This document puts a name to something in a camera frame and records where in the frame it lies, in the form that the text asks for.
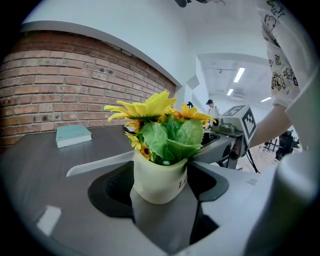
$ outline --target light blue book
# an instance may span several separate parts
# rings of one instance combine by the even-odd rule
[[[58,149],[91,140],[91,132],[82,124],[60,126],[56,130],[55,141]]]

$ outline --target flower pot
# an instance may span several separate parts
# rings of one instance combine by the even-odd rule
[[[187,183],[187,161],[183,159],[173,165],[155,164],[134,152],[133,188],[146,201],[162,205],[174,199]]]

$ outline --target fluorescent light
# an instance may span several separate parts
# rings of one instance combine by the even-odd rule
[[[272,98],[268,97],[268,98],[265,98],[265,99],[261,100],[261,102],[265,102],[265,101],[270,100],[270,99],[272,99]]]
[[[243,74],[244,72],[245,72],[245,68],[244,68],[244,67],[240,67],[240,68],[239,68],[239,71],[238,71],[238,74],[236,74],[236,77],[235,77],[235,79],[234,79],[233,82],[238,83],[239,80],[240,80],[240,78],[241,78],[241,76],[242,76],[242,74]]]
[[[232,94],[233,91],[234,89],[230,89],[226,95],[229,96],[230,94]]]

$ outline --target red brick wall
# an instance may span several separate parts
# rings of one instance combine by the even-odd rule
[[[73,33],[21,35],[0,67],[0,152],[23,135],[57,127],[123,125],[104,105],[143,102],[176,86],[150,65],[114,45]]]

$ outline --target person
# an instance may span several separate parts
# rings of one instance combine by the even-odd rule
[[[218,116],[220,116],[220,110],[217,106],[215,106],[215,103],[212,99],[209,99],[206,102],[206,105],[209,105],[209,110],[208,110],[208,115],[212,116],[213,118],[217,118]]]
[[[310,36],[277,0],[255,0],[271,71],[273,108],[256,126],[250,147],[283,134],[292,125],[285,111],[314,77],[319,58]]]

